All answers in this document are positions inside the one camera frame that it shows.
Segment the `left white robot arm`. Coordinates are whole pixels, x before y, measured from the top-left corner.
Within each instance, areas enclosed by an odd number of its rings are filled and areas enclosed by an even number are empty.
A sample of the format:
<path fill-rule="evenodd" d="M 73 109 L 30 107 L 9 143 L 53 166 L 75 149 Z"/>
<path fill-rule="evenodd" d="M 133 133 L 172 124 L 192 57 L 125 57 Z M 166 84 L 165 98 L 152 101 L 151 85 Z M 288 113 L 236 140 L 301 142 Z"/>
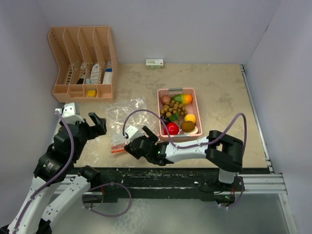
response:
<path fill-rule="evenodd" d="M 62 212 L 87 190 L 95 191 L 100 187 L 100 172 L 85 166 L 70 186 L 54 201 L 51 200 L 80 158 L 86 142 L 107 133 L 106 119 L 99 118 L 94 112 L 89 113 L 93 126 L 79 115 L 68 122 L 59 109 L 55 114 L 60 119 L 61 128 L 38 160 L 30 190 L 17 216 L 0 229 L 3 234 L 50 234 Z"/>

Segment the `green orange mango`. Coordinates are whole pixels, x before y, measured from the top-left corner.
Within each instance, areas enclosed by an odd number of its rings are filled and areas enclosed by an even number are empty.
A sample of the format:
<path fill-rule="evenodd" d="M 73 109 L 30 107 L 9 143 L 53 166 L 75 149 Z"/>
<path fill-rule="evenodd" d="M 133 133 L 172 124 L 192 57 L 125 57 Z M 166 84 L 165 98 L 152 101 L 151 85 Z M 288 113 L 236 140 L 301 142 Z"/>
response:
<path fill-rule="evenodd" d="M 193 97 L 190 94 L 177 94 L 172 97 L 172 100 L 183 105 L 189 105 L 192 103 Z"/>

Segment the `black metal base frame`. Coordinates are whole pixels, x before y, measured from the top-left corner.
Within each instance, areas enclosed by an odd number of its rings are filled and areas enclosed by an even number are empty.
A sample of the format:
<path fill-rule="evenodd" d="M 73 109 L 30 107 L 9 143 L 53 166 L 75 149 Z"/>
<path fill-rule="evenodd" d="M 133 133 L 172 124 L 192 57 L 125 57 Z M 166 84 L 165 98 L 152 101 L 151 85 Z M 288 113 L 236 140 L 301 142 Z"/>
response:
<path fill-rule="evenodd" d="M 199 199 L 234 204 L 245 191 L 243 179 L 218 181 L 218 169 L 205 168 L 98 168 L 100 184 L 83 194 L 83 201 L 116 203 L 119 199 Z"/>

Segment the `red apple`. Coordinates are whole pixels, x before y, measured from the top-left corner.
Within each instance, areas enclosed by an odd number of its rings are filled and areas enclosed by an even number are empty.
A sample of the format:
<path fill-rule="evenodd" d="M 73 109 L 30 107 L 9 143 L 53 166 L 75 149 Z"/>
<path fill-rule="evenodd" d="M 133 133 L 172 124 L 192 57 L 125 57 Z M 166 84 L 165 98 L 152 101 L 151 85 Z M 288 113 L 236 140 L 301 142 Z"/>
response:
<path fill-rule="evenodd" d="M 178 135 L 179 134 L 179 127 L 177 124 L 175 124 L 174 122 L 169 122 L 166 125 L 166 129 L 164 128 L 164 134 L 165 135 Z"/>

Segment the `pink plastic basket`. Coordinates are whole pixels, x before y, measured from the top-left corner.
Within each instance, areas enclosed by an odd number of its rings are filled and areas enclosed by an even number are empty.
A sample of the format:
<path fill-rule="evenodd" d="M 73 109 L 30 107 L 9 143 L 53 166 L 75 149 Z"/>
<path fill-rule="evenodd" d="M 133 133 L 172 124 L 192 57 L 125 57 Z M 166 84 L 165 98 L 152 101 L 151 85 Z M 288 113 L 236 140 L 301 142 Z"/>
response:
<path fill-rule="evenodd" d="M 163 140 L 189 141 L 202 135 L 202 125 L 194 88 L 167 88 L 157 91 L 158 115 Z"/>

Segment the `brown longan bunch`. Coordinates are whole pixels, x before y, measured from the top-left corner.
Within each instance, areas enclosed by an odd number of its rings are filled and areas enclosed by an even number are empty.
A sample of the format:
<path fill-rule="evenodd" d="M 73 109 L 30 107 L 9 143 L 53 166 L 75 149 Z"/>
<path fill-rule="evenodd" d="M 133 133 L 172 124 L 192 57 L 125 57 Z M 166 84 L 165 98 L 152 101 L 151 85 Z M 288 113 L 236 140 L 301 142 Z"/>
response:
<path fill-rule="evenodd" d="M 170 103 L 166 103 L 163 107 L 160 108 L 160 115 L 166 114 L 167 117 L 170 116 L 185 116 L 188 114 L 185 105 L 180 104 L 172 100 Z"/>

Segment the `orange file organizer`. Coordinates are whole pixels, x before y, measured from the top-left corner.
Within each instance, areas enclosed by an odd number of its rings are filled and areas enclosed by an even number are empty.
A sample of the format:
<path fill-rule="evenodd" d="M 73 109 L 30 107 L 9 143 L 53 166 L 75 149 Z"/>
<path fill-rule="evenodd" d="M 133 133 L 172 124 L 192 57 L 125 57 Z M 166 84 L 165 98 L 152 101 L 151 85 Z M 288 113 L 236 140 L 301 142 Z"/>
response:
<path fill-rule="evenodd" d="M 51 27 L 48 40 L 58 65 L 58 76 L 52 94 L 61 103 L 113 101 L 118 59 L 110 26 Z M 102 84 L 107 62 L 113 65 L 112 84 Z M 80 66 L 86 65 L 83 84 L 76 84 Z M 98 84 L 90 83 L 94 64 L 100 65 Z M 96 90 L 96 97 L 87 97 Z"/>

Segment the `brown kiwi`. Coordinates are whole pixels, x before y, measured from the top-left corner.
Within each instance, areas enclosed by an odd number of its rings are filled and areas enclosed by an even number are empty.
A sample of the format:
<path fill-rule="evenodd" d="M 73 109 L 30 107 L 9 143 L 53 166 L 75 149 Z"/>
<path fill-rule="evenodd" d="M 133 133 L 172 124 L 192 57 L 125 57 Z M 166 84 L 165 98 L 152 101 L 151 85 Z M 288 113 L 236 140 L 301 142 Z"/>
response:
<path fill-rule="evenodd" d="M 191 132 L 195 129 L 195 123 L 192 121 L 184 121 L 181 125 L 181 129 L 185 133 Z"/>

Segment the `dark purple mangosteen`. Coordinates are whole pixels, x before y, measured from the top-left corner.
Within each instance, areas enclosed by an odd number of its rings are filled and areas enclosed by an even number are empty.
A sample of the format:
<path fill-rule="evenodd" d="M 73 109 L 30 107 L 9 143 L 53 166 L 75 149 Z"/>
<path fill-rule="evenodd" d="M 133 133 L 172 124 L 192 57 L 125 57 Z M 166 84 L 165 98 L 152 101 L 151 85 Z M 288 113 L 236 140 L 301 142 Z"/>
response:
<path fill-rule="evenodd" d="M 171 120 L 166 116 L 166 114 L 163 114 L 160 118 L 165 123 L 165 125 L 168 125 L 171 122 Z"/>

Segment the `brown passion fruit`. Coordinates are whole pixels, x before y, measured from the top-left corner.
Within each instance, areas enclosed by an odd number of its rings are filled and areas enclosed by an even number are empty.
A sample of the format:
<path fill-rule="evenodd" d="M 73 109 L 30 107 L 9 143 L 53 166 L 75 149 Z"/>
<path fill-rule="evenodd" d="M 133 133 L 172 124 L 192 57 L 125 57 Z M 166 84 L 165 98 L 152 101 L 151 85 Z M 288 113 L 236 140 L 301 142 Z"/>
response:
<path fill-rule="evenodd" d="M 160 101 L 163 105 L 166 105 L 166 103 L 170 103 L 171 102 L 171 97 L 169 95 L 163 95 L 161 98 L 160 98 Z"/>

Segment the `black white item in organizer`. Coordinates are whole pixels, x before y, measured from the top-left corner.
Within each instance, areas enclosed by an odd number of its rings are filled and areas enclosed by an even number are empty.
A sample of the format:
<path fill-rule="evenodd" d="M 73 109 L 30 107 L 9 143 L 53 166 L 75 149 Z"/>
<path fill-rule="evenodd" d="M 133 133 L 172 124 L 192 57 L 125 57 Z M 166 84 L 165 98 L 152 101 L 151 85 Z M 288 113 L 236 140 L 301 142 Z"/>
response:
<path fill-rule="evenodd" d="M 80 72 L 79 72 L 79 77 L 76 81 L 76 84 L 83 84 L 84 79 L 85 79 L 85 73 L 86 73 L 86 65 L 83 62 L 80 66 Z"/>

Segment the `clear zip top bag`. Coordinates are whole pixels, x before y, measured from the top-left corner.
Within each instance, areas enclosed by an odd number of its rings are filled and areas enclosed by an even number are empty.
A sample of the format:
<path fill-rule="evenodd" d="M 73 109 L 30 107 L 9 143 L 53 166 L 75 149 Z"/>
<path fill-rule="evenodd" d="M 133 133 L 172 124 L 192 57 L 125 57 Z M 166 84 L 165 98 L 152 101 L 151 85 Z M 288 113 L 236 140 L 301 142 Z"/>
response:
<path fill-rule="evenodd" d="M 148 105 L 144 97 L 133 98 L 114 102 L 106 107 L 106 126 L 111 136 L 111 152 L 119 153 L 124 150 L 124 146 L 128 140 L 124 138 L 123 131 L 130 125 L 142 130 L 143 126 L 147 126 L 157 137 L 159 133 L 159 121 L 148 112 L 134 111 L 139 109 L 147 109 Z"/>

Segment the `white blue box in organizer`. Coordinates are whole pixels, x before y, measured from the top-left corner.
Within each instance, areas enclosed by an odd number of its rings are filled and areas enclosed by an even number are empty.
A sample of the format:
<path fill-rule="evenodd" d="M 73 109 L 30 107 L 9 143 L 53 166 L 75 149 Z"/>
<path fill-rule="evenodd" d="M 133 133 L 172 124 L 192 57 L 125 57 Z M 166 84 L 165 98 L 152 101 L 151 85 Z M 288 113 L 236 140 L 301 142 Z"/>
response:
<path fill-rule="evenodd" d="M 108 61 L 107 68 L 104 72 L 102 84 L 112 84 L 112 78 L 113 78 L 113 65 L 111 61 Z"/>

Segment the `small green white box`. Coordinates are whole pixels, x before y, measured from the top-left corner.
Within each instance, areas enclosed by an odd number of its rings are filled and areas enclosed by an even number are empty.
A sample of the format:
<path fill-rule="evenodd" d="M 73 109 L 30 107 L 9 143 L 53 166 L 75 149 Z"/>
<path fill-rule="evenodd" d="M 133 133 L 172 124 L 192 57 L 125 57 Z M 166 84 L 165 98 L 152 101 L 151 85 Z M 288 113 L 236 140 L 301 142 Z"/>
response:
<path fill-rule="evenodd" d="M 145 66 L 147 69 L 163 69 L 164 61 L 163 59 L 149 58 L 149 59 L 146 59 Z"/>

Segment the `yellow orange peach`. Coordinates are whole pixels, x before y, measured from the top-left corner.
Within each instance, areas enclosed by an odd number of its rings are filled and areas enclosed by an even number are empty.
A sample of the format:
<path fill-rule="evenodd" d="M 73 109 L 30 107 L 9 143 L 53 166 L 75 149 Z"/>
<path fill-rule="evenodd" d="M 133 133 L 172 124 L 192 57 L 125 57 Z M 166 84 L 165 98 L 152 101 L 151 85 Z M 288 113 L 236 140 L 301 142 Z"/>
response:
<path fill-rule="evenodd" d="M 196 124 L 196 117 L 194 114 L 187 114 L 185 115 L 184 117 L 184 121 L 191 121 L 193 122 L 194 124 Z"/>

